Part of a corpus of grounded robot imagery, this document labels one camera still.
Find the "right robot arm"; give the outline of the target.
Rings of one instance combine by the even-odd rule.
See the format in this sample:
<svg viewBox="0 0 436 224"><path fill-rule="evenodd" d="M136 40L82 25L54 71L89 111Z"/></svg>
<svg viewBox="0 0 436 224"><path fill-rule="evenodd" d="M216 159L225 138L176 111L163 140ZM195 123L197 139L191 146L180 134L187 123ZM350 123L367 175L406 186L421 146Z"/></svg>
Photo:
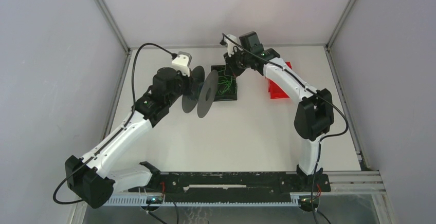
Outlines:
<svg viewBox="0 0 436 224"><path fill-rule="evenodd" d="M298 187L311 191L318 183L315 175L321 167L320 142L334 123L332 94L318 90L299 77L272 48L264 48L256 32L244 34L240 43L233 35L224 34L220 42L226 46L224 55L228 74L240 76L252 69L275 83L297 104L294 128L302 139L301 156L297 171Z"/></svg>

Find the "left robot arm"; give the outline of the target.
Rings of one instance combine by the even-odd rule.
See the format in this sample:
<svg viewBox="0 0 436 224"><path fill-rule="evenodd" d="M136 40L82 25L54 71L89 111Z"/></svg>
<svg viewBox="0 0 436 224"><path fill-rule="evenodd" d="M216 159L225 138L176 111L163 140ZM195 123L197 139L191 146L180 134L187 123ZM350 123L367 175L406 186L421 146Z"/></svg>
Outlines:
<svg viewBox="0 0 436 224"><path fill-rule="evenodd" d="M201 66L195 67L189 76L171 67L159 69L152 85L115 131L80 158L72 155L65 161L68 188L94 209L103 206L114 193L136 187L149 192L157 190L161 184L161 178L155 174L158 170L145 162L117 171L112 167L135 141L169 113L179 97L199 90L204 79Z"/></svg>

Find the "dark grey cable spool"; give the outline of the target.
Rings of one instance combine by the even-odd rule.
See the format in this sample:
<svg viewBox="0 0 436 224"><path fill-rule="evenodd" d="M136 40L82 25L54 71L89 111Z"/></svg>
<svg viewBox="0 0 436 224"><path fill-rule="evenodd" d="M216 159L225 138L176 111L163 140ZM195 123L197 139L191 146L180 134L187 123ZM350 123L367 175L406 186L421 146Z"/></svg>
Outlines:
<svg viewBox="0 0 436 224"><path fill-rule="evenodd" d="M203 66L195 67L192 72L197 78L192 95L183 95L182 110L188 114L197 108L199 118L204 118L209 112L216 95L219 75L216 70L205 76Z"/></svg>

